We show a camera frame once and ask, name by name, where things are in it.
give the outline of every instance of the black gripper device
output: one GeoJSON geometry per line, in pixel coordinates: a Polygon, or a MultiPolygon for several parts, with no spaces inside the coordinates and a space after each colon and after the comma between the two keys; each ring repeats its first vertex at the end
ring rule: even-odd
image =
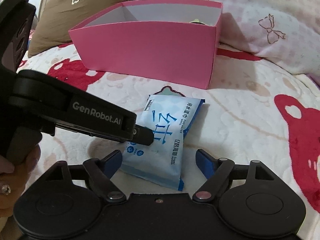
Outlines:
{"type": "Polygon", "coordinates": [[[17,165],[59,127],[113,141],[150,145],[137,115],[34,70],[17,69],[27,50],[36,8],[29,0],[0,4],[0,155],[17,165]]]}
{"type": "Polygon", "coordinates": [[[15,204],[22,239],[300,239],[303,201],[260,161],[236,165],[198,150],[196,164],[207,181],[191,198],[187,193],[126,198],[110,181],[121,162],[116,150],[82,165],[55,163],[15,204]],[[231,188],[237,179],[246,181],[231,188]]]}

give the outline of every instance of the pillow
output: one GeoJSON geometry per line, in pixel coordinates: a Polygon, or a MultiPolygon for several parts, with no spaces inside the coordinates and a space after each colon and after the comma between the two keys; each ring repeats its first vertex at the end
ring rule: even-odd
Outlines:
{"type": "Polygon", "coordinates": [[[28,57],[69,43],[68,30],[99,11],[127,0],[50,0],[30,42],[28,57]]]}
{"type": "Polygon", "coordinates": [[[32,25],[31,25],[31,30],[35,30],[37,25],[38,25],[38,17],[35,14],[35,16],[33,17],[32,25]]]}
{"type": "Polygon", "coordinates": [[[320,0],[212,1],[223,3],[221,42],[290,73],[320,75],[320,0]]]}

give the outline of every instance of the round black disc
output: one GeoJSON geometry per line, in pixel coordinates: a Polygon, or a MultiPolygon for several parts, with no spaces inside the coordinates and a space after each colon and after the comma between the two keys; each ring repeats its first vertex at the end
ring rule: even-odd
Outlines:
{"type": "Polygon", "coordinates": [[[297,195],[260,184],[228,190],[220,198],[218,208],[231,227],[253,237],[296,233],[305,218],[305,206],[297,195]]]}
{"type": "Polygon", "coordinates": [[[83,232],[100,210],[100,200],[90,190],[63,181],[47,181],[22,195],[15,204],[14,218],[30,236],[61,239],[83,232]]]}

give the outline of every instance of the bow pattern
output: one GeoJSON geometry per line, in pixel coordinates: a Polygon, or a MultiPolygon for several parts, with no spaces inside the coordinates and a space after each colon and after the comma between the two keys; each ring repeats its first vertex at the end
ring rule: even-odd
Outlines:
{"type": "Polygon", "coordinates": [[[265,17],[264,19],[259,20],[259,25],[266,29],[268,32],[268,42],[269,44],[273,44],[275,42],[277,42],[279,40],[279,38],[281,39],[285,39],[285,33],[281,32],[281,31],[276,31],[273,28],[275,27],[275,22],[274,22],[274,17],[273,15],[269,14],[269,16],[265,17]]]}

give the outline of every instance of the metal screw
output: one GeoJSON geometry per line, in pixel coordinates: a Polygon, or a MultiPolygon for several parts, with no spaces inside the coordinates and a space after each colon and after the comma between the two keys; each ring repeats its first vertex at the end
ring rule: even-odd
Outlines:
{"type": "Polygon", "coordinates": [[[199,191],[196,193],[196,197],[198,199],[209,199],[211,198],[211,196],[212,196],[211,193],[208,191],[199,191]]]}
{"type": "Polygon", "coordinates": [[[112,199],[112,200],[119,200],[121,198],[123,198],[123,193],[122,192],[119,192],[119,191],[111,191],[109,194],[108,194],[108,198],[112,199]]]}

